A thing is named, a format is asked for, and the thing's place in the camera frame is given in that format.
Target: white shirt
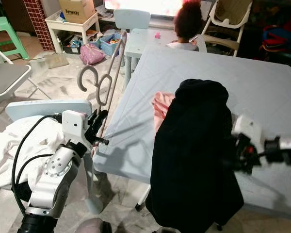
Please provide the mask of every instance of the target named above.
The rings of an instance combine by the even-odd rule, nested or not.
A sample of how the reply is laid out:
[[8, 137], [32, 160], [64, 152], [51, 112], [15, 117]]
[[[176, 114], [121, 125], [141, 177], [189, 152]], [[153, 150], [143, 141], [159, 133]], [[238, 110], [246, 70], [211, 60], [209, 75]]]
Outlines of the white shirt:
[[166, 46], [170, 47], [172, 49], [198, 51], [198, 46], [197, 45], [193, 45], [192, 43], [174, 42], [174, 43], [169, 43]]

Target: black jacket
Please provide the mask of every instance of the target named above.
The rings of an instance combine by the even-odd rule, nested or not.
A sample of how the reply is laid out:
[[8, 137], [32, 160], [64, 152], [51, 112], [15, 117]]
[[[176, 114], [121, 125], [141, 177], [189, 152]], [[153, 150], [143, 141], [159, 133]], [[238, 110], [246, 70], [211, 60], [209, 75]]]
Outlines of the black jacket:
[[146, 207], [157, 223], [181, 233], [225, 225], [243, 206], [234, 172], [221, 163], [232, 128], [227, 90], [217, 82], [185, 80], [154, 144]]

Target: plastic stool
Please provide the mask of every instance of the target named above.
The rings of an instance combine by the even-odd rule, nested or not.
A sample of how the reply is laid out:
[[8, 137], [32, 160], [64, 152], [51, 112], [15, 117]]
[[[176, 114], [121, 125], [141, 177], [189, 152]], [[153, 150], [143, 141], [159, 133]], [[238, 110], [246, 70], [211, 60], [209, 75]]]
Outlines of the plastic stool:
[[16, 50], [3, 52], [5, 56], [19, 53], [23, 59], [29, 59], [29, 56], [24, 46], [22, 45], [20, 39], [16, 35], [14, 29], [12, 28], [6, 17], [0, 17], [0, 31], [6, 31], [11, 38], [11, 40], [0, 42], [0, 46], [13, 43], [16, 47]]

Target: tiled floor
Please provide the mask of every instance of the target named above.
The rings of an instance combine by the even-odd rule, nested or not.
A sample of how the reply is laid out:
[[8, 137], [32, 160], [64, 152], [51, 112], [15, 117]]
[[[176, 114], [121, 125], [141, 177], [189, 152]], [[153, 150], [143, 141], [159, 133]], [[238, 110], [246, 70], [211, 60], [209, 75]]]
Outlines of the tiled floor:
[[[42, 57], [41, 47], [35, 37], [21, 37], [30, 58]], [[85, 75], [85, 85], [88, 92], [84, 93], [77, 88], [76, 76], [83, 67], [78, 56], [67, 56], [69, 65], [55, 69], [47, 69], [43, 59], [32, 60], [32, 79], [36, 81], [54, 99], [86, 99], [95, 106], [95, 88], [91, 87], [92, 77]], [[16, 64], [25, 64], [27, 61], [16, 60]], [[99, 75], [105, 72], [108, 61], [96, 66]], [[122, 96], [123, 69], [121, 69], [118, 85], [115, 90], [113, 105], [110, 116], [115, 110]], [[30, 83], [24, 83], [16, 92], [16, 98], [5, 100], [0, 104], [0, 112], [11, 101], [27, 100], [32, 91]], [[46, 99], [36, 92], [32, 99]], [[5, 124], [0, 121], [0, 131], [4, 130]], [[103, 201], [105, 209], [100, 215], [90, 213], [84, 201], [79, 201], [65, 207], [61, 218], [58, 221], [56, 233], [73, 233], [77, 226], [86, 219], [100, 217], [111, 223], [114, 233], [151, 233], [159, 228], [152, 215], [146, 208], [136, 212], [134, 206], [139, 197], [145, 191], [147, 185], [118, 177], [111, 174], [100, 174], [95, 179], [96, 195]], [[21, 214], [16, 206], [11, 191], [0, 190], [0, 233], [15, 233], [21, 224]], [[217, 232], [212, 226], [207, 233]], [[262, 214], [240, 210], [224, 227], [225, 233], [291, 233], [291, 221], [265, 216]]]

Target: white plastic table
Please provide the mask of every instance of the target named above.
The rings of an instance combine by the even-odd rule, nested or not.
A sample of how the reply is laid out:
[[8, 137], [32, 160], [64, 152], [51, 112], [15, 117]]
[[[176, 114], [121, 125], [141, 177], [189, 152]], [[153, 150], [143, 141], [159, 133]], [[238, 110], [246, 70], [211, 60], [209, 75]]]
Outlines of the white plastic table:
[[[233, 114], [246, 114], [267, 137], [291, 135], [291, 68], [286, 65], [210, 53], [145, 49], [124, 96], [99, 145], [96, 170], [150, 183], [157, 91], [174, 93], [189, 78], [220, 82], [229, 93]], [[291, 219], [291, 167], [274, 164], [237, 173], [247, 208]]]
[[60, 16], [60, 13], [62, 10], [52, 14], [51, 16], [47, 17], [45, 19], [45, 22], [48, 25], [49, 34], [52, 38], [55, 50], [57, 53], [62, 53], [63, 49], [61, 45], [59, 44], [59, 39], [56, 35], [55, 30], [61, 30], [61, 31], [70, 31], [70, 32], [79, 32], [82, 33], [82, 38], [85, 44], [87, 44], [87, 37], [86, 37], [86, 31], [95, 24], [96, 31], [100, 32], [99, 27], [99, 21], [98, 21], [98, 12], [90, 16], [83, 24], [79, 23], [70, 23], [70, 22], [61, 22], [56, 21], [56, 19]]
[[[160, 33], [161, 38], [155, 38], [155, 34]], [[125, 47], [125, 82], [126, 85], [131, 78], [131, 58], [140, 58], [147, 45], [166, 46], [173, 40], [177, 40], [177, 35], [174, 31], [163, 31], [156, 29], [133, 29], [128, 37]], [[198, 37], [197, 45], [201, 47], [203, 52], [207, 52], [205, 42], [202, 37]]]

